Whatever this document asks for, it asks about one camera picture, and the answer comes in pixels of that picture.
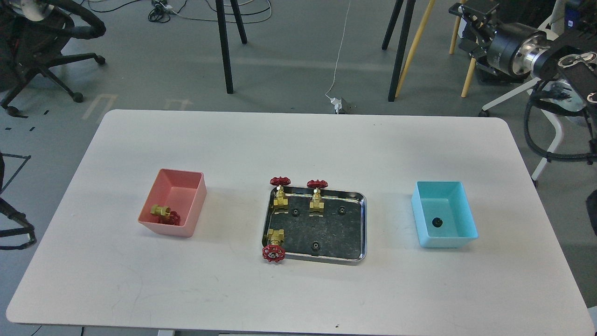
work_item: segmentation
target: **brass valve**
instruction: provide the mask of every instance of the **brass valve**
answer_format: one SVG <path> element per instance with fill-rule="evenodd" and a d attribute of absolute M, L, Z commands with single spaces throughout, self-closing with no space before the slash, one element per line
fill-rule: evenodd
<path fill-rule="evenodd" d="M 154 204 L 151 207 L 151 214 L 153 216 L 170 217 L 170 207 L 169 206 L 160 206 L 159 204 Z"/>
<path fill-rule="evenodd" d="M 321 201 L 321 190 L 319 190 L 319 188 L 313 190 L 313 197 L 309 202 L 309 210 L 317 212 L 324 211 L 324 202 Z"/>
<path fill-rule="evenodd" d="M 286 250 L 281 246 L 284 242 L 284 229 L 267 231 L 267 244 L 262 250 L 263 259 L 268 262 L 279 262 L 286 257 Z"/>
<path fill-rule="evenodd" d="M 153 216 L 159 217 L 158 223 L 160 223 L 160 224 L 168 224 L 168 225 L 179 225 L 180 224 L 180 215 L 176 211 L 170 211 L 169 206 L 160 206 L 159 204 L 154 204 L 151 207 L 150 213 Z"/>
<path fill-rule="evenodd" d="M 321 189 L 326 188 L 328 183 L 325 180 L 311 180 L 307 182 L 308 188 L 313 188 L 313 197 L 309 202 L 311 212 L 323 212 L 324 202 L 321 200 Z"/>
<path fill-rule="evenodd" d="M 269 229 L 267 231 L 267 241 L 270 245 L 282 245 L 284 242 L 284 229 Z"/>
<path fill-rule="evenodd" d="M 288 209 L 288 199 L 284 193 L 284 187 L 278 185 L 276 187 L 276 197 L 273 199 L 274 209 Z"/>
<path fill-rule="evenodd" d="M 288 199 L 284 193 L 284 186 L 290 184 L 289 178 L 282 176 L 272 178 L 269 183 L 276 186 L 276 197 L 273 199 L 273 208 L 276 210 L 288 210 Z"/>

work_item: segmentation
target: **chair base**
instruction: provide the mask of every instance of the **chair base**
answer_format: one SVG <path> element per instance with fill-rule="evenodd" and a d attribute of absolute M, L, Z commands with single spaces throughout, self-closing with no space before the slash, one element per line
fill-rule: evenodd
<path fill-rule="evenodd" d="M 0 106 L 4 108 L 6 113 L 11 117 L 23 117 L 20 115 L 19 109 L 14 106 L 9 106 L 10 102 L 21 92 L 23 89 L 31 82 L 31 80 L 41 74 L 42 76 L 49 78 L 52 82 L 56 85 L 60 86 L 69 96 L 73 99 L 76 103 L 81 103 L 83 101 L 83 94 L 80 92 L 73 92 L 62 80 L 60 80 L 56 75 L 54 75 L 50 68 L 53 66 L 58 65 L 65 65 L 68 63 L 78 62 L 81 60 L 87 59 L 94 59 L 99 65 L 104 65 L 106 63 L 106 59 L 102 56 L 99 56 L 95 53 L 87 53 L 87 54 L 77 54 L 77 55 L 68 55 L 68 56 L 58 56 L 53 60 L 50 60 L 44 64 L 35 64 L 31 69 L 29 69 L 25 76 L 24 80 L 18 83 L 12 90 L 10 90 L 6 96 L 0 101 Z"/>

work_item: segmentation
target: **metal tray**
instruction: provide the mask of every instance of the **metal tray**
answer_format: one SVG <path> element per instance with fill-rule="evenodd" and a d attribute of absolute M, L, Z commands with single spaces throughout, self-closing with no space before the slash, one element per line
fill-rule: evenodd
<path fill-rule="evenodd" d="M 274 210 L 276 188 L 270 193 L 261 241 L 264 247 L 268 229 L 284 229 L 282 247 L 288 259 L 352 264 L 365 258 L 365 196 L 354 191 L 322 189 L 325 209 L 322 215 L 317 215 L 309 212 L 312 188 L 286 186 L 284 192 L 288 210 Z M 313 248 L 315 242 L 319 250 Z"/>

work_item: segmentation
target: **light blue plastic container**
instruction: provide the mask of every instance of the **light blue plastic container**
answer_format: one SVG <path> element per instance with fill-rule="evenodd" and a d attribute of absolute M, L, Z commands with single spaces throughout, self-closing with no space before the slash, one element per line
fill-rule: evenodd
<path fill-rule="evenodd" d="M 418 181 L 412 201 L 422 247 L 461 248 L 479 237 L 461 182 Z"/>

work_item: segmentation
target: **red valve handwheel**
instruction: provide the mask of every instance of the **red valve handwheel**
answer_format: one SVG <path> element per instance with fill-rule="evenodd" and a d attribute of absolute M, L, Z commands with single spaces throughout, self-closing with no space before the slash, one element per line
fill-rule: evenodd
<path fill-rule="evenodd" d="M 171 211 L 170 217 L 160 218 L 160 223 L 168 225 L 180 225 L 180 215 L 176 211 Z"/>
<path fill-rule="evenodd" d="M 325 180 L 311 180 L 309 182 L 307 182 L 307 187 L 309 188 L 319 188 L 319 189 L 323 189 L 325 187 L 328 186 L 328 183 Z"/>
<path fill-rule="evenodd" d="M 289 178 L 283 178 L 282 176 L 280 176 L 278 178 L 272 178 L 271 180 L 269 180 L 269 183 L 271 185 L 289 185 L 290 184 L 290 179 Z"/>
<path fill-rule="evenodd" d="M 286 250 L 280 245 L 267 245 L 263 248 L 263 259 L 266 259 L 268 262 L 278 262 L 286 256 Z"/>

